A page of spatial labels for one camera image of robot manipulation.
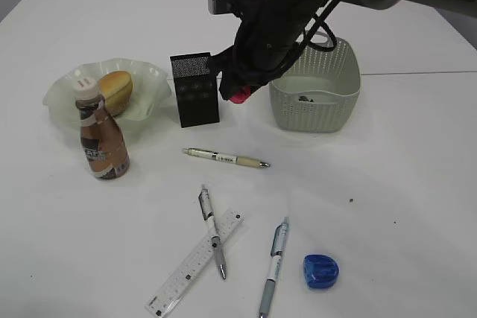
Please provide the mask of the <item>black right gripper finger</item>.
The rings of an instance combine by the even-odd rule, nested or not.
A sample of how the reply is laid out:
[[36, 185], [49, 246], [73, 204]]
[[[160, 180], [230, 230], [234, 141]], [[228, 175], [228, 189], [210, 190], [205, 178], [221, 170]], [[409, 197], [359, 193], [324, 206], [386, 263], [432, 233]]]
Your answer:
[[232, 70], [223, 70], [221, 72], [221, 82], [219, 92], [225, 101], [242, 89], [240, 78]]

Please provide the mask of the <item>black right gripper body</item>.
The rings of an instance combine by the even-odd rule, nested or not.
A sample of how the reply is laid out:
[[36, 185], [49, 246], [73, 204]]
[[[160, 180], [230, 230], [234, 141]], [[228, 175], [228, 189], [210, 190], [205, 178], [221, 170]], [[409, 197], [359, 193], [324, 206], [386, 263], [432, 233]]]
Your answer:
[[310, 41], [297, 38], [310, 20], [319, 28], [324, 16], [317, 11], [335, 7], [340, 0], [265, 0], [258, 11], [240, 19], [233, 44], [208, 59], [213, 75], [232, 70], [243, 86], [264, 86], [282, 75], [303, 53]]

